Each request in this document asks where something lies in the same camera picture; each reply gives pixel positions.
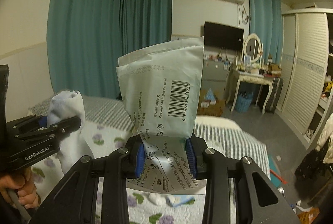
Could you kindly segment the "person's left hand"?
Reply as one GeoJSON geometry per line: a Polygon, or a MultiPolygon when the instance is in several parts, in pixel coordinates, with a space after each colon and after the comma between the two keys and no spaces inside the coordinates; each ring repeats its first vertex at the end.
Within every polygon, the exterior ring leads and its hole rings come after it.
{"type": "Polygon", "coordinates": [[[17,190],[19,203],[26,209],[36,208],[40,205],[36,185],[33,182],[30,167],[18,170],[11,174],[1,173],[1,195],[4,200],[14,206],[7,190],[17,190]]]}

